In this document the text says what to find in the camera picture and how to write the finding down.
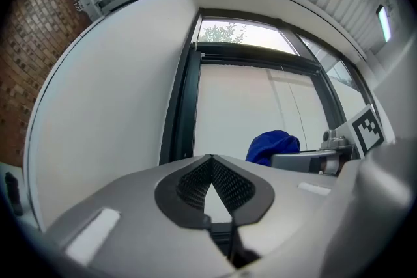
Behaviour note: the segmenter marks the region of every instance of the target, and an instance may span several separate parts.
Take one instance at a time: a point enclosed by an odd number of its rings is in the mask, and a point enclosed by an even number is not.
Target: ceiling light
[[[382,32],[384,33],[385,42],[391,38],[390,22],[388,21],[388,15],[386,14],[385,7],[379,5],[377,9],[377,16],[381,23]]]

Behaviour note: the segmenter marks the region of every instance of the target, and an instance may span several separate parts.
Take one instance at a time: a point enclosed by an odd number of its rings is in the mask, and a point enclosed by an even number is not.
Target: blue cloth
[[[270,167],[273,154],[299,152],[298,138],[285,131],[274,130],[262,133],[252,141],[246,161]]]

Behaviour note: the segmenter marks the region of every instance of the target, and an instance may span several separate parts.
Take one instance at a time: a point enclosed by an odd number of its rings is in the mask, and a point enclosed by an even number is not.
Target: black window frame
[[[279,30],[298,55],[284,51],[221,42],[192,42],[199,19],[229,18],[271,25]],[[180,55],[173,90],[165,118],[160,151],[160,165],[191,158],[194,155],[194,132],[197,112],[199,76],[202,64],[228,64],[283,70],[311,78],[323,106],[330,129],[336,129],[346,122],[339,97],[327,73],[300,36],[317,43],[331,55],[341,60],[364,98],[379,116],[375,102],[363,77],[355,65],[330,44],[311,33],[288,24],[279,18],[237,10],[200,8],[191,24],[184,49]]]

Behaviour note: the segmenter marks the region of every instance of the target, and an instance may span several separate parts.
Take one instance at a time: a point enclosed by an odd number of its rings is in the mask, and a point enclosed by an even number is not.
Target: tree
[[[246,37],[246,26],[243,25],[240,34],[235,35],[235,28],[237,24],[229,22],[225,27],[214,27],[204,28],[204,32],[200,35],[199,42],[228,42],[228,43],[242,43],[243,38]]]

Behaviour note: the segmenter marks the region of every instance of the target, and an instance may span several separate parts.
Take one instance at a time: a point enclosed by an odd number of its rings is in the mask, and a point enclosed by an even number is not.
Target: window pane
[[[198,42],[226,42],[261,46],[297,55],[275,27],[252,21],[203,20]]]
[[[330,78],[330,81],[339,96],[346,119],[355,116],[365,107],[365,101],[343,62],[329,54],[329,52],[320,47],[320,45],[307,38],[301,36],[300,38],[311,52],[314,53]]]

